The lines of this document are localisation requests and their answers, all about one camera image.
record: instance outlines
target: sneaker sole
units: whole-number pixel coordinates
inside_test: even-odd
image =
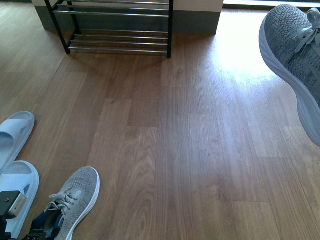
[[[94,206],[97,202],[97,199],[99,196],[99,191],[100,191],[100,177],[99,177],[97,170],[95,170],[93,167],[90,167],[90,168],[92,168],[96,172],[96,176],[97,176],[97,179],[96,179],[97,183],[96,183],[93,197],[92,197],[91,201],[89,202],[88,206],[86,207],[86,209],[83,211],[83,213],[79,216],[79,218],[73,224],[73,226],[72,226],[69,234],[66,236],[65,240],[72,239],[72,235],[74,234],[74,230],[76,229],[77,225],[85,218],[85,216],[88,215],[88,213],[94,208]]]
[[[259,47],[262,58],[265,64],[294,90],[298,115],[304,131],[316,145],[320,146],[320,108],[307,87],[289,72],[271,51],[266,39],[265,21],[266,19],[263,20],[259,32]]]

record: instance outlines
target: shoe rack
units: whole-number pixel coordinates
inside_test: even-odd
[[[174,0],[153,1],[108,1],[108,0],[58,0],[51,5],[49,0],[44,0],[52,18],[53,24],[60,37],[65,53],[78,51],[108,52],[108,53],[133,53],[166,55],[171,58],[172,47],[172,22]],[[65,40],[57,15],[70,15],[74,32]],[[152,29],[82,29],[79,16],[110,17],[112,19],[125,18],[134,22],[135,18],[143,19],[150,23]]]

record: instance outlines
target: sneaker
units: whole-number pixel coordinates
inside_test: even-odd
[[[259,46],[266,65],[293,88],[301,124],[320,146],[320,12],[275,7],[263,20]]]
[[[71,240],[76,226],[94,207],[100,190],[98,172],[89,166],[76,171],[44,212],[33,220],[30,232],[42,230],[47,240]]]

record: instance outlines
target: wooden floor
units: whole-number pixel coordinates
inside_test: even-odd
[[[265,15],[224,10],[216,35],[175,34],[172,59],[66,55],[32,4],[0,2],[0,122],[36,118],[20,236],[92,166],[100,195],[74,240],[319,240],[320,147],[261,58]]]

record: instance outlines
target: slipper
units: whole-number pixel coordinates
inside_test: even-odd
[[[0,125],[0,174],[16,160],[35,125],[31,112],[20,111]]]
[[[17,217],[6,220],[5,232],[11,233],[11,238],[18,238],[35,199],[38,187],[38,171],[31,163],[26,161],[12,162],[0,175],[0,193],[4,191],[20,191],[26,197],[26,203]]]

